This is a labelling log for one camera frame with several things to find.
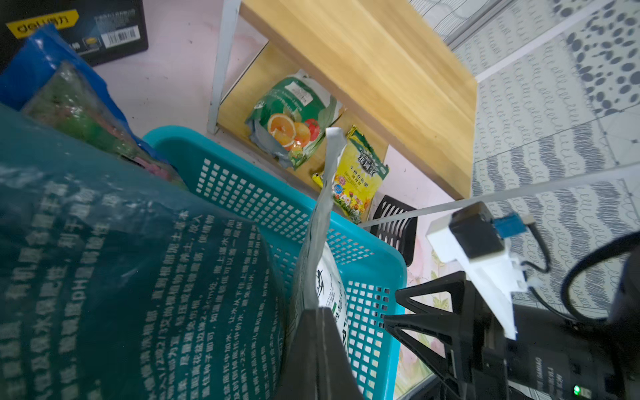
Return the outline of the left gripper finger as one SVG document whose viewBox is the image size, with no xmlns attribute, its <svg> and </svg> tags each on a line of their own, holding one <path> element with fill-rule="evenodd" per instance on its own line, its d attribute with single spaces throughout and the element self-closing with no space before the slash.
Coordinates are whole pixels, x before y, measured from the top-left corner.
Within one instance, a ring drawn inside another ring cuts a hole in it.
<svg viewBox="0 0 640 400">
<path fill-rule="evenodd" d="M 361 399 L 337 325 L 328 308 L 303 312 L 276 399 Z"/>
</svg>

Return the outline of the dark green fertilizer bag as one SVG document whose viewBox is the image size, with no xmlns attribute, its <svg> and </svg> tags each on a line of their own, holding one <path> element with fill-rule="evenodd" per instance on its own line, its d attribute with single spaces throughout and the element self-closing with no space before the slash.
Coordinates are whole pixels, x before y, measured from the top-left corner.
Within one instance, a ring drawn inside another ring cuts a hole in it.
<svg viewBox="0 0 640 400">
<path fill-rule="evenodd" d="M 2 108 L 2 398 L 271 399 L 275 271 L 255 223 Z"/>
</svg>

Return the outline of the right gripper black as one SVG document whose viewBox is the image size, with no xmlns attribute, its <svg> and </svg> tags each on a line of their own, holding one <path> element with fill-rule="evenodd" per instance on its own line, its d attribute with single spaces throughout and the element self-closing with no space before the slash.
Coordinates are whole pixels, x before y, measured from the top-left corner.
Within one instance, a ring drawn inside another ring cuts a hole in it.
<svg viewBox="0 0 640 400">
<path fill-rule="evenodd" d="M 639 397 L 639 299 L 619 292 L 602 325 L 570 323 L 549 311 L 515 308 L 518 330 L 508 339 L 488 307 L 465 328 L 466 274 L 396 291 L 396 303 L 408 313 L 383 318 L 384 328 L 415 354 L 448 388 L 468 383 L 475 399 L 512 399 L 517 383 L 557 399 L 637 399 Z M 447 294 L 449 305 L 435 305 Z M 445 355 L 412 334 L 438 339 Z"/>
</svg>

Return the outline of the blue green fertilizer bag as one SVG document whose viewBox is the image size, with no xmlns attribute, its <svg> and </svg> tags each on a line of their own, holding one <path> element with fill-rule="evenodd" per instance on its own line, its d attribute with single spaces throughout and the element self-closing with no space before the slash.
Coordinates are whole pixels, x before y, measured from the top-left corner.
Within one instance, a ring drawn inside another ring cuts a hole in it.
<svg viewBox="0 0 640 400">
<path fill-rule="evenodd" d="M 1 103 L 179 188 L 177 170 L 130 129 L 105 81 L 49 24 L 1 73 Z"/>
</svg>

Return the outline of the white green fertilizer bag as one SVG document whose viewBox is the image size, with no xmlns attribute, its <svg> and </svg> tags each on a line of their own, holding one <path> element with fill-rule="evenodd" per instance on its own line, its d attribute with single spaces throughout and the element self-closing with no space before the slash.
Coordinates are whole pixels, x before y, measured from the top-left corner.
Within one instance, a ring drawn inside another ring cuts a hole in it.
<svg viewBox="0 0 640 400">
<path fill-rule="evenodd" d="M 348 353 L 348 305 L 338 265 L 328 244 L 333 211 L 333 179 L 347 144 L 341 128 L 326 130 L 326 159 L 321 174 L 322 189 L 303 236 L 303 246 L 294 270 L 286 346 L 290 347 L 303 311 L 326 308 L 331 312 L 339 336 L 339 348 Z"/>
</svg>

